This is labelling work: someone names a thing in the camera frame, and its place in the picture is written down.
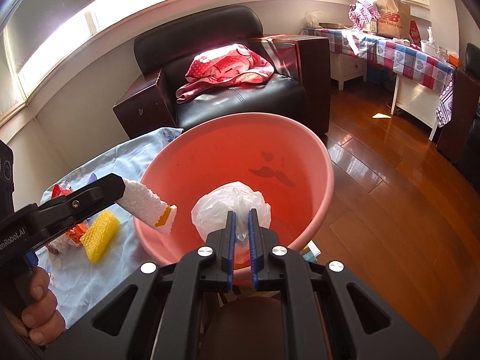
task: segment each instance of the yellow sponge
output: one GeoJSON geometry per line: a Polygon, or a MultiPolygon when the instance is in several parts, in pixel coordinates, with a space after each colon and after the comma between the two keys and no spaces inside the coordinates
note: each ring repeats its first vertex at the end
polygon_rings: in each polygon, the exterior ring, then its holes
{"type": "Polygon", "coordinates": [[[96,263],[112,240],[120,221],[109,210],[104,210],[80,238],[88,259],[96,263]]]}

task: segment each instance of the human hand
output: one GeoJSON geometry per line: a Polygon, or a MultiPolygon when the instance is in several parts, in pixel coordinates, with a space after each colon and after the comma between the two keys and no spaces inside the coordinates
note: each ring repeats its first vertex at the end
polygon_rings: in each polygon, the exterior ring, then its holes
{"type": "Polygon", "coordinates": [[[48,345],[65,331],[65,320],[57,310],[57,298],[49,290],[49,282],[50,277],[44,269],[34,268],[29,290],[36,302],[23,310],[21,320],[4,310],[15,331],[23,337],[30,337],[39,346],[48,345]]]}

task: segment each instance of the white foam piece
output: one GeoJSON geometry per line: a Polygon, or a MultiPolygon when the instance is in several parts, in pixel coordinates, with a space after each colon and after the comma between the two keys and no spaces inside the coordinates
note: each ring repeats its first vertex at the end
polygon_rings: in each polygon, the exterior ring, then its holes
{"type": "Polygon", "coordinates": [[[321,254],[322,252],[320,251],[320,249],[318,249],[317,245],[315,245],[315,242],[313,241],[310,241],[308,244],[308,249],[310,249],[310,251],[313,253],[313,255],[315,257],[317,257],[319,254],[321,254]]]}
{"type": "Polygon", "coordinates": [[[123,182],[125,183],[125,192],[123,197],[117,200],[117,204],[158,232],[170,234],[177,207],[170,206],[171,211],[165,225],[155,226],[169,205],[138,181],[124,178],[123,182]]]}

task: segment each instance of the blue gripper pad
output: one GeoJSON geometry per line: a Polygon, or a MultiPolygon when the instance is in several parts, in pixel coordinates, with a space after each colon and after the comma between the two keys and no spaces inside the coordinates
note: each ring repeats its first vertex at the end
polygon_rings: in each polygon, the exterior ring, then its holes
{"type": "Polygon", "coordinates": [[[38,266],[38,257],[34,251],[28,252],[25,256],[23,256],[23,259],[27,263],[29,269],[33,269],[38,266]]]}
{"type": "Polygon", "coordinates": [[[252,211],[248,212],[248,240],[250,246],[250,267],[251,267],[251,282],[253,283],[253,288],[258,286],[258,264],[257,264],[257,247],[255,243],[255,227],[254,227],[254,217],[252,211]]]}
{"type": "Polygon", "coordinates": [[[230,223],[230,239],[229,239],[229,254],[228,254],[228,269],[229,275],[227,277],[227,285],[229,290],[232,290],[233,287],[233,259],[235,254],[235,239],[236,239],[236,230],[237,230],[237,215],[235,212],[232,212],[232,220],[230,223]]]}

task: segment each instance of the red packaging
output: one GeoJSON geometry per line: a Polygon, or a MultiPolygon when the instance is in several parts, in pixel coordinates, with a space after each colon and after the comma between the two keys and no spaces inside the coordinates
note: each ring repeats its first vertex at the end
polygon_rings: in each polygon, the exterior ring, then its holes
{"type": "Polygon", "coordinates": [[[410,38],[412,38],[413,44],[417,46],[421,45],[422,37],[420,36],[420,31],[417,26],[417,22],[414,20],[410,21],[410,38]]]}
{"type": "MultiPolygon", "coordinates": [[[[59,184],[55,184],[52,190],[52,199],[58,196],[68,196],[74,190],[69,184],[63,185],[61,187],[59,184]]],[[[76,225],[74,228],[68,230],[65,234],[62,234],[55,241],[45,245],[46,248],[52,254],[57,254],[59,251],[65,252],[68,248],[68,245],[80,246],[80,238],[88,230],[88,226],[85,222],[76,225]]]]}

